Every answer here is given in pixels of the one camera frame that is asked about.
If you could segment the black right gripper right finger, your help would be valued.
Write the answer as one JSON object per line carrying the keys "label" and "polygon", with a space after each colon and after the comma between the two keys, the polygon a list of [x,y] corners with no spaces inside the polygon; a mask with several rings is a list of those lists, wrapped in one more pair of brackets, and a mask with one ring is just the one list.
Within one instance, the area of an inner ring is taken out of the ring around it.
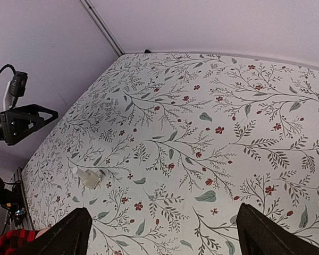
{"label": "black right gripper right finger", "polygon": [[236,224],[242,254],[319,254],[318,247],[284,230],[251,205],[241,204]]}

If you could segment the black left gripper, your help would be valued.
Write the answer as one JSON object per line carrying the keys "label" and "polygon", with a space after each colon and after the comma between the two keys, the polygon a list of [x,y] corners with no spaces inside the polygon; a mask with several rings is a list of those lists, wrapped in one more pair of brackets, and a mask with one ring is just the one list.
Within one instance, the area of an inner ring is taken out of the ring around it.
{"label": "black left gripper", "polygon": [[56,119],[58,119],[57,111],[36,104],[1,112],[0,141],[3,140],[9,146],[13,146]]}

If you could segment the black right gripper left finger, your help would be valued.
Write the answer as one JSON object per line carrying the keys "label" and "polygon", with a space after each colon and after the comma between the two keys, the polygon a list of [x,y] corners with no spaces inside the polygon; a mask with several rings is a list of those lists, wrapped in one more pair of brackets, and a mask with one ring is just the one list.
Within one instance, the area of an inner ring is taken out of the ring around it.
{"label": "black right gripper left finger", "polygon": [[86,208],[76,208],[51,229],[23,247],[24,254],[86,254],[92,226]]}

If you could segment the clear nail polish bottle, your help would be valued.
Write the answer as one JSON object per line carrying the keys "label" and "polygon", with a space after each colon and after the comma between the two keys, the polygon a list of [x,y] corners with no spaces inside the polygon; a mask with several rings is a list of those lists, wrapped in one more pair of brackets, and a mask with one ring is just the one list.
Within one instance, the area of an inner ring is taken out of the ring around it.
{"label": "clear nail polish bottle", "polygon": [[85,187],[92,190],[96,189],[102,181],[101,177],[90,169],[84,171],[78,167],[74,167],[72,173],[80,179]]}

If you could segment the red black plaid sleeve forearm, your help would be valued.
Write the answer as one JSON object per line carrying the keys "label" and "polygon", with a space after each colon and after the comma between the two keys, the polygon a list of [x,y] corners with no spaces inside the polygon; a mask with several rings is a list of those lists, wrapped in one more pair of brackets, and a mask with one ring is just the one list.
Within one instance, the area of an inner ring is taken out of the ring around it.
{"label": "red black plaid sleeve forearm", "polygon": [[0,255],[12,254],[19,248],[35,240],[39,231],[16,229],[0,237]]}

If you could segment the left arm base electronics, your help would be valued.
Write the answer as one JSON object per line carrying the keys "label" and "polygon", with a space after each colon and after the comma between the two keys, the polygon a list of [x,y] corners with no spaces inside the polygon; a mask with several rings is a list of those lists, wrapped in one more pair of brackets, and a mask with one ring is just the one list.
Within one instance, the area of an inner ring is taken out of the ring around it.
{"label": "left arm base electronics", "polygon": [[8,230],[24,226],[28,210],[24,196],[21,168],[18,168],[9,182],[0,178],[0,209],[6,210],[5,223],[0,227],[0,236]]}

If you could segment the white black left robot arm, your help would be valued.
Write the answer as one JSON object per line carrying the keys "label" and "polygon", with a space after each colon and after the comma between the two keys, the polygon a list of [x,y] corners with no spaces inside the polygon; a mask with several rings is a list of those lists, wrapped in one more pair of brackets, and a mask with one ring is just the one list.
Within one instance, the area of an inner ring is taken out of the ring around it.
{"label": "white black left robot arm", "polygon": [[0,113],[0,141],[13,146],[58,118],[58,112],[26,105]]}

